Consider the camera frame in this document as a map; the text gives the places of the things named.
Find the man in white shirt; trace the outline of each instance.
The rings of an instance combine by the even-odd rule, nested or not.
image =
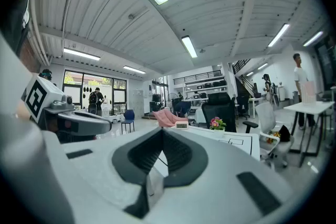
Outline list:
[[[296,67],[294,68],[295,84],[296,84],[296,88],[298,89],[298,92],[299,92],[299,102],[302,102],[302,99],[301,99],[302,94],[301,94],[300,83],[308,81],[308,78],[307,78],[306,72],[301,67],[301,57],[300,57],[300,54],[294,54],[293,55],[293,59],[294,59],[294,61],[296,63]],[[307,118],[308,118],[309,127],[314,126],[315,125],[314,115],[307,114]],[[305,124],[304,120],[305,120],[304,113],[300,112],[299,113],[299,128],[301,130],[303,129],[303,126]]]

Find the column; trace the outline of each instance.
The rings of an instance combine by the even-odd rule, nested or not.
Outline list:
[[[235,94],[235,91],[233,89],[233,85],[232,85],[232,81],[231,81],[231,77],[229,73],[229,65],[227,62],[222,62],[222,67],[224,70],[225,80],[227,82],[227,93],[232,98],[233,95]]]

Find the white chair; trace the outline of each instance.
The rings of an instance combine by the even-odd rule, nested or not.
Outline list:
[[[283,166],[287,166],[286,154],[289,152],[292,144],[294,143],[294,137],[290,136],[289,142],[281,142],[280,138],[276,136],[269,135],[269,133],[277,132],[284,125],[290,132],[292,127],[291,123],[285,123],[276,121],[273,107],[269,102],[262,103],[256,106],[256,111],[259,117],[259,127],[260,131],[260,155],[261,161],[270,164],[271,168],[274,169],[274,163],[270,159],[271,154],[276,155]],[[273,139],[271,144],[266,142],[267,138]]]

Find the black office chair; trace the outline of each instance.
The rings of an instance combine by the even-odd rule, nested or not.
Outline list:
[[[207,128],[210,128],[211,119],[219,117],[226,124],[225,131],[236,133],[235,122],[235,102],[226,92],[212,93],[208,96],[207,103],[202,104],[202,111],[206,121]],[[256,128],[258,124],[245,121],[246,133],[250,132],[251,127]]]
[[[238,117],[244,117],[245,119],[247,119],[247,116],[250,117],[250,115],[248,114],[248,97],[238,96],[237,103],[239,104]]]

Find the backpack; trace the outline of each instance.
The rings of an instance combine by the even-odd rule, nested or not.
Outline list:
[[[91,92],[89,96],[89,104],[97,104],[98,103],[98,96],[96,92]]]

